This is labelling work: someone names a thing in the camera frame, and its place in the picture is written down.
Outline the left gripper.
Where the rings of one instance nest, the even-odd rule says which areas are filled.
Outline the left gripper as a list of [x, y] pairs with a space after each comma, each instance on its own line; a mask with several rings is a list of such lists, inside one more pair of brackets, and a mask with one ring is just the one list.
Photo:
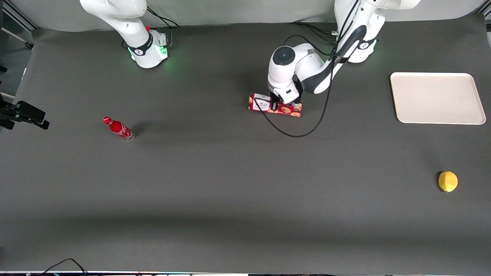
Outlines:
[[302, 102], [301, 93], [296, 86], [274, 88], [272, 89], [272, 112], [277, 112], [278, 102], [298, 106]]

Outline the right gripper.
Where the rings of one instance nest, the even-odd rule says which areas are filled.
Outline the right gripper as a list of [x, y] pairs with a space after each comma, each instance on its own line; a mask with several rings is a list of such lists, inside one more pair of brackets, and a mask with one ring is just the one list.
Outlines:
[[44, 118], [45, 116], [46, 112], [27, 102], [18, 101], [16, 103], [16, 112], [9, 108], [0, 108], [0, 127], [12, 130], [14, 128], [14, 122], [10, 120], [16, 119], [18, 122], [30, 123], [47, 130], [50, 122]]

